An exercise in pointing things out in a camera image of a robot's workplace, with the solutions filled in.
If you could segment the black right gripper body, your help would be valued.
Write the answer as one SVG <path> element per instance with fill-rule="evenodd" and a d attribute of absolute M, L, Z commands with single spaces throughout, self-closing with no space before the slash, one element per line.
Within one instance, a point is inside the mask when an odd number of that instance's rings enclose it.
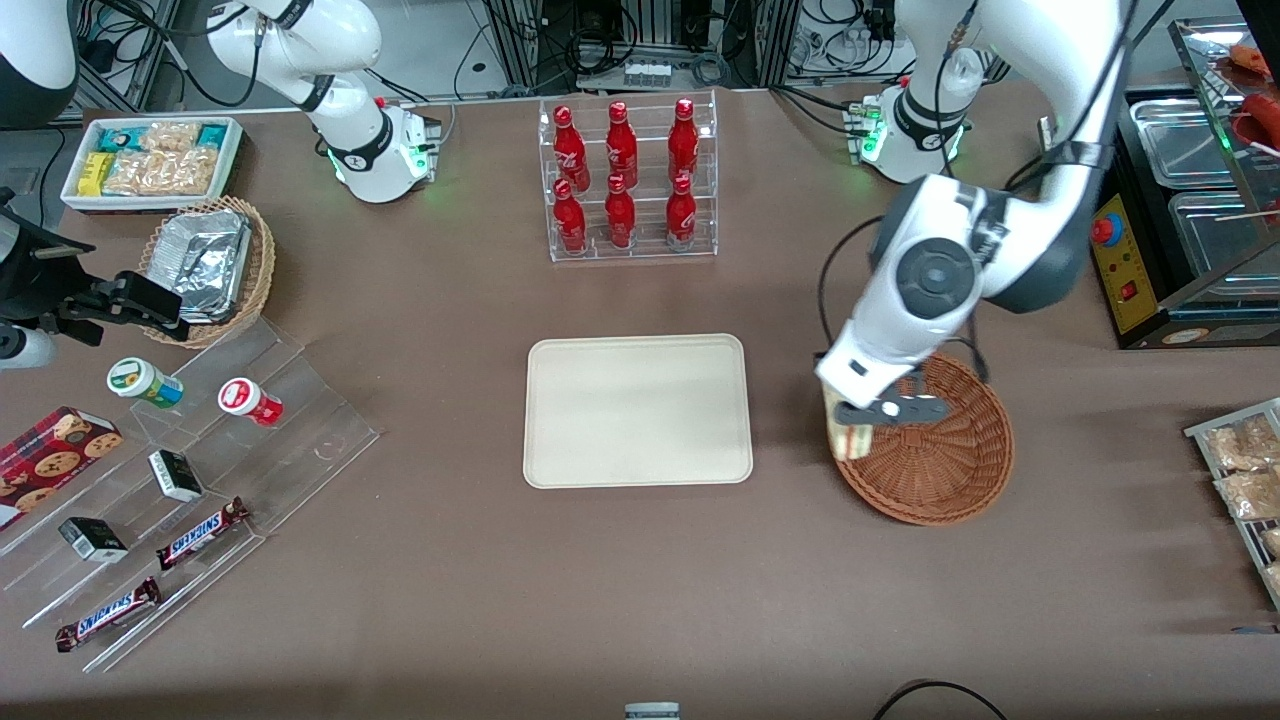
<path fill-rule="evenodd" d="M 6 324 L 37 329 L 68 299 L 92 288 L 95 279 L 83 269 L 81 255 L 97 247 L 22 218 L 9 208 L 14 197 L 10 188 L 1 190 L 1 316 Z"/>

